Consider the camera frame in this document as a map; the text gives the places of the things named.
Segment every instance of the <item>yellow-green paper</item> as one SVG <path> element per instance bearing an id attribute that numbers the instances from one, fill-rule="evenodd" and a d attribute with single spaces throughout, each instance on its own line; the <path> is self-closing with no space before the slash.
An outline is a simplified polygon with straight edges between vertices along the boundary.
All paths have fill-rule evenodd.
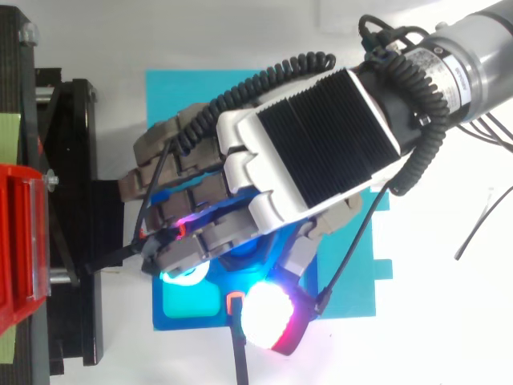
<path id="1" fill-rule="evenodd" d="M 16 326 L 12 326 L 0 336 L 0 364 L 13 363 L 16 343 Z"/>
<path id="2" fill-rule="evenodd" d="M 0 163 L 16 164 L 19 122 L 19 114 L 0 113 Z"/>
<path id="3" fill-rule="evenodd" d="M 0 114 L 0 164 L 16 164 L 18 159 L 19 114 Z M 0 364 L 13 363 L 16 326 L 0 336 Z"/>

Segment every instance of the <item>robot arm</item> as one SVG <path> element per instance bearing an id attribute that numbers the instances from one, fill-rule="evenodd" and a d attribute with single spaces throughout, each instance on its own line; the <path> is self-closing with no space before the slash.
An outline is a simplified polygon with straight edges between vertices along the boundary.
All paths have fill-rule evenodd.
<path id="1" fill-rule="evenodd" d="M 383 30 L 371 33 L 368 22 Z M 404 195 L 447 129 L 513 96 L 512 0 L 433 34 L 370 16 L 359 29 L 366 49 L 359 66 L 335 69 L 332 55 L 300 55 L 135 143 L 139 167 L 119 187 L 125 201 L 145 197 L 139 222 L 146 220 L 151 242 L 136 226 L 131 251 L 143 251 L 147 272 L 176 277 L 298 223 L 278 268 L 299 279 L 322 234 L 361 209 L 361 190 L 388 180 L 392 193 Z M 418 45 L 407 38 L 412 32 L 424 35 Z M 271 90 L 272 99 L 251 104 Z M 184 230 L 180 242 L 162 237 L 169 229 Z"/>

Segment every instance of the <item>black metal frame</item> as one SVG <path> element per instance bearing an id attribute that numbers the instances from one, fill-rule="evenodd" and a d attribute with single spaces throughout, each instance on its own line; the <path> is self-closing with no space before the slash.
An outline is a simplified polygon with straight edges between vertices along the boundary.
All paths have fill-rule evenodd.
<path id="1" fill-rule="evenodd" d="M 46 70 L 36 74 L 51 78 Z M 103 357 L 100 275 L 83 266 L 123 245 L 124 206 L 117 181 L 92 180 L 92 86 L 84 79 L 47 86 L 54 93 L 48 104 L 38 105 L 47 157 L 41 162 L 59 177 L 49 195 L 50 264 L 65 267 L 71 277 L 71 284 L 52 286 L 47 300 L 50 373 L 61 375 L 65 358 L 83 357 L 84 366 L 91 366 Z"/>

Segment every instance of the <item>orange clip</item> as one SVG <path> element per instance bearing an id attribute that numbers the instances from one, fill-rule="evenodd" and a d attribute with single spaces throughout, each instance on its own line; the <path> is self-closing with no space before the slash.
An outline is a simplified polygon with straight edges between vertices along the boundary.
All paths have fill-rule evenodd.
<path id="1" fill-rule="evenodd" d="M 245 296 L 246 294 L 242 291 L 233 291 L 226 295 L 226 309 L 228 311 L 228 315 L 232 315 L 232 299 L 242 298 L 242 302 L 244 302 Z"/>

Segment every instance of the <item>metal rod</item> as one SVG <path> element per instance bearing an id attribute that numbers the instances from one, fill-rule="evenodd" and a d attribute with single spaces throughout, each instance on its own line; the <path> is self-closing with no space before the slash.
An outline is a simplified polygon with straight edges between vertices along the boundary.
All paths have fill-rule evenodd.
<path id="1" fill-rule="evenodd" d="M 51 268 L 50 269 L 50 284 L 51 285 L 62 285 L 65 283 L 71 283 L 70 275 L 67 270 L 63 267 Z"/>
<path id="2" fill-rule="evenodd" d="M 37 104 L 48 104 L 54 93 L 53 87 L 37 87 L 35 89 L 35 101 Z"/>

